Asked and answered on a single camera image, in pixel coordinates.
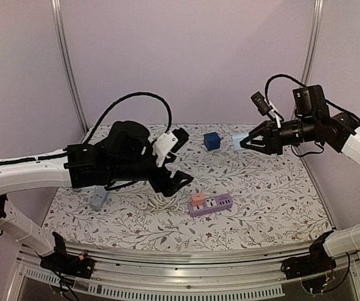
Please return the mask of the pink plug adapter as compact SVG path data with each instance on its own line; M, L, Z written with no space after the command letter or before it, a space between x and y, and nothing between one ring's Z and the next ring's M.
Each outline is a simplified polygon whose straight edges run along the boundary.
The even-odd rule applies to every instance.
M203 193L196 193L193 194L191 197L192 207L203 206L204 202L205 202L205 195Z

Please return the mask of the light blue plug adapter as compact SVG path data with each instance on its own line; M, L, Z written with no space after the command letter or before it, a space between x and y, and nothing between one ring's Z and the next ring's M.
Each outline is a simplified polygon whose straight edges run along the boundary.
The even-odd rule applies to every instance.
M248 133L236 134L232 136L232 141L235 151L242 151L244 148L241 146L241 141L248 137Z

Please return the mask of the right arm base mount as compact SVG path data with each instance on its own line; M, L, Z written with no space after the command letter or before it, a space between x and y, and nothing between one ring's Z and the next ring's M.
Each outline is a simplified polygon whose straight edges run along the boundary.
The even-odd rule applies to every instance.
M315 241L309 247L309 253L304 256L293 256L284 260L280 270L286 279L294 279L326 272L336 267L336 261L328 256L323 242Z

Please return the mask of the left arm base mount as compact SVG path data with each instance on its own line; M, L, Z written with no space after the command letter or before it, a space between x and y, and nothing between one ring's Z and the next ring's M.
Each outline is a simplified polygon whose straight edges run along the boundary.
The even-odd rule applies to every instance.
M41 267L55 273L91 279L95 260L89 257L89 251L83 250L78 255L71 255L66 248L56 246L51 254L40 256Z

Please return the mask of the purple power strip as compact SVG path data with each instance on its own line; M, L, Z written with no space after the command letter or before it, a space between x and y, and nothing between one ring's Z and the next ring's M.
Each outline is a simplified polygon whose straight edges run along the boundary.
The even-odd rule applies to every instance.
M229 194L221 194L212 197L205 197L203 206L192 207L191 200L188 203L190 217L198 217L218 211L224 211L233 207L233 199Z

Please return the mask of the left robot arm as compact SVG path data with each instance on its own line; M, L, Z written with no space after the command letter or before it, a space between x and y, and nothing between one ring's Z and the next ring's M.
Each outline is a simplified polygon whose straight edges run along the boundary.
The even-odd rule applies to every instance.
M115 189L116 182L147 181L156 193L171 197L193 177L172 173L167 163L189 139L183 129L167 130L151 140L149 130L133 121L115 122L106 138L90 144L69 145L48 154L0 159L0 230L32 248L59 272L73 265L64 239L44 231L8 202L8 193L45 187L74 189L102 186Z

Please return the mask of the light blue power strip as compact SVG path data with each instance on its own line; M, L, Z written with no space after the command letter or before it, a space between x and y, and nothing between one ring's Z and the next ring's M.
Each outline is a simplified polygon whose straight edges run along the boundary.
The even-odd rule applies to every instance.
M109 192L103 186L97 186L89 199L90 208L100 211L108 198Z

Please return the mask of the dark blue cube socket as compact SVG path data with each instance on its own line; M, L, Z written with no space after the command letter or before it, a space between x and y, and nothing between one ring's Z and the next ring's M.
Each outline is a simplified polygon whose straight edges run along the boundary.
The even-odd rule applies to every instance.
M221 137L217 132L211 132L203 135L204 146L207 151L213 151L220 148Z

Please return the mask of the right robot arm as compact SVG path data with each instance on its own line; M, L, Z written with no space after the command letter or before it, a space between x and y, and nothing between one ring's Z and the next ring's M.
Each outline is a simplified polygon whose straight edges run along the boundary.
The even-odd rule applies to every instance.
M240 141L240 147L280 155L285 146L317 142L329 145L360 167L359 119L343 110L331 116L320 85L297 88L293 96L295 119L262 122ZM360 224L321 235L310 245L303 265L308 273L317 273L327 265L328 259L354 251L360 251Z

